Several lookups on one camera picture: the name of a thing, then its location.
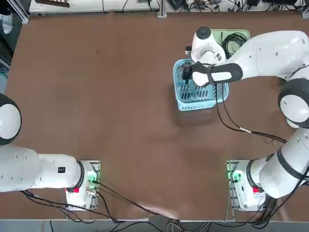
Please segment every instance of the brown table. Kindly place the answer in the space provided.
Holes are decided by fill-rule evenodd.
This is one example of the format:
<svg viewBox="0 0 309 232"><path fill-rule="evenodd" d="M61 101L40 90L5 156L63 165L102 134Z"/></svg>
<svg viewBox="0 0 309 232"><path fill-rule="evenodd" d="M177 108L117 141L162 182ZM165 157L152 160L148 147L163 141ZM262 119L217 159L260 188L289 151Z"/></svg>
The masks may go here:
<svg viewBox="0 0 309 232"><path fill-rule="evenodd" d="M6 91L23 115L14 143L101 160L106 185L166 216L224 220L226 160L264 157L279 144L226 129L215 108L177 109L172 67L200 26L248 29L251 36L282 29L309 33L308 21L295 12L32 17L22 27ZM226 105L243 127L289 138L293 130L277 107L279 91L276 77L250 78L230 84ZM298 190L275 219L309 221L308 192ZM61 189L35 193L65 201ZM149 216L103 193L115 217ZM18 192L0 199L0 218L63 218ZM104 212L102 203L98 211ZM238 213L236 219L248 217Z"/></svg>

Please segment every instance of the red button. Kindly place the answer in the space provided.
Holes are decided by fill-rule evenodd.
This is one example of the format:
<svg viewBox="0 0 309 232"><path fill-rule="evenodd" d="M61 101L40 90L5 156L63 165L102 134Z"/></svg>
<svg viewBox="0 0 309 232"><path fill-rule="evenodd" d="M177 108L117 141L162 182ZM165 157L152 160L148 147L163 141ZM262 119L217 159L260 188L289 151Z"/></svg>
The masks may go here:
<svg viewBox="0 0 309 232"><path fill-rule="evenodd" d="M253 190L254 193L259 192L259 188L257 188L257 187L253 187L252 190Z"/></svg>

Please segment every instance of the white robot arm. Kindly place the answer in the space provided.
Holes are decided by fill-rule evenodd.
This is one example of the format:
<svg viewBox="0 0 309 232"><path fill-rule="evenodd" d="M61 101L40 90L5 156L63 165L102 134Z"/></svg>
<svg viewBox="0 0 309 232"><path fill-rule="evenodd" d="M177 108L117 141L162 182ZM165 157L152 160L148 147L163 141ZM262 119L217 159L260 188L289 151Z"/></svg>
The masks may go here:
<svg viewBox="0 0 309 232"><path fill-rule="evenodd" d="M198 33L193 41L199 41L199 47L217 47L216 42L206 44L196 37ZM214 59L194 62L192 78L197 85L255 76L278 76L288 81L279 94L278 106L289 125L300 128L274 154L240 161L233 175L240 209L254 211L266 194L279 198L291 193L309 165L309 38L301 31L270 32L248 40L226 62Z"/></svg>
<svg viewBox="0 0 309 232"><path fill-rule="evenodd" d="M65 188L68 204L86 209L97 205L97 186L89 181L98 179L95 163L9 145L20 132L21 123L17 104L0 94L0 192Z"/></svg>

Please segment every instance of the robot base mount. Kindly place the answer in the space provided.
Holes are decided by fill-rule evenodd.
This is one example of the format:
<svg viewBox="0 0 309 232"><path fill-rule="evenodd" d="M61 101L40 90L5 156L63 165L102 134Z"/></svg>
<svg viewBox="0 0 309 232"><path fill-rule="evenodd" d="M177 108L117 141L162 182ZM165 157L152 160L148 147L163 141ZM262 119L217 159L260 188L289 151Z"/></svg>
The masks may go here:
<svg viewBox="0 0 309 232"><path fill-rule="evenodd" d="M263 211L265 208L261 205L266 200L266 193L255 191L249 184L246 175L248 163L249 160L235 159L226 162L233 216L235 210Z"/></svg>

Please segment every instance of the plastic basket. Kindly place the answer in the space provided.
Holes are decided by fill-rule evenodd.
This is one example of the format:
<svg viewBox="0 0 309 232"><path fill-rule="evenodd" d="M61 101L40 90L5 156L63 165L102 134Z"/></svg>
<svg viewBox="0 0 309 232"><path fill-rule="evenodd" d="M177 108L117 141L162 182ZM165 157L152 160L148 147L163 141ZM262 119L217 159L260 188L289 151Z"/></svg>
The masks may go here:
<svg viewBox="0 0 309 232"><path fill-rule="evenodd" d="M208 85L206 87L200 87L193 80L189 80L189 83L186 85L182 79L182 65L186 63L190 63L190 59L180 59L173 67L174 89L178 109L187 111L214 107L216 105L215 86ZM218 102L222 102L222 86L224 100L228 96L228 84L218 84Z"/></svg>

